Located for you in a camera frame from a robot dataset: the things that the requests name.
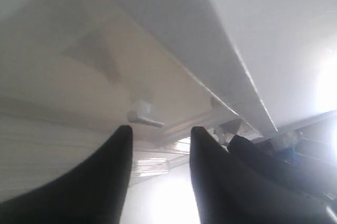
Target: wall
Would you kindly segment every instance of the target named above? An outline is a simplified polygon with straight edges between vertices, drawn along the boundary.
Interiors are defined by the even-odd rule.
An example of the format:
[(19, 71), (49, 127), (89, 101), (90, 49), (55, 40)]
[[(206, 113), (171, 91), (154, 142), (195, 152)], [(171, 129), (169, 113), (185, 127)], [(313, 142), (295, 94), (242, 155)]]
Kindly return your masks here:
[(199, 224), (189, 165), (128, 190), (121, 224)]

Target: white wall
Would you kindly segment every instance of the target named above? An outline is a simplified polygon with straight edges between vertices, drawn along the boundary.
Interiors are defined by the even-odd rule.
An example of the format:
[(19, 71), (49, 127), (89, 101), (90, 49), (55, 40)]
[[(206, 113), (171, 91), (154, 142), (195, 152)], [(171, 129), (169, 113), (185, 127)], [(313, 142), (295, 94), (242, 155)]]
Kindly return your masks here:
[(121, 224), (199, 224), (189, 165), (131, 187)]

